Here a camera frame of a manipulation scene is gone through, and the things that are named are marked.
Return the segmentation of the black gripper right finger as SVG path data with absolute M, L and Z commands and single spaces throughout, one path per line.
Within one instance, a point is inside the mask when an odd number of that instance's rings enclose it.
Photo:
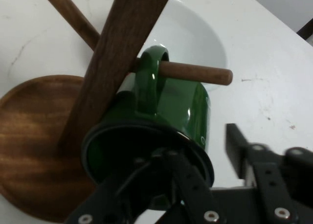
M 227 156 L 246 186 L 258 192 L 262 220 L 267 224 L 313 222 L 313 153 L 293 147 L 279 155 L 267 145 L 249 143 L 239 127 L 225 127 Z

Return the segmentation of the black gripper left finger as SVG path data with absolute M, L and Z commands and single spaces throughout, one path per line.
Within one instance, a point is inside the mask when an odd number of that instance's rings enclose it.
M 66 219 L 67 224 L 133 224 L 157 193 L 170 197 L 170 223 L 225 224 L 209 185 L 183 153 L 165 151 L 107 177 Z

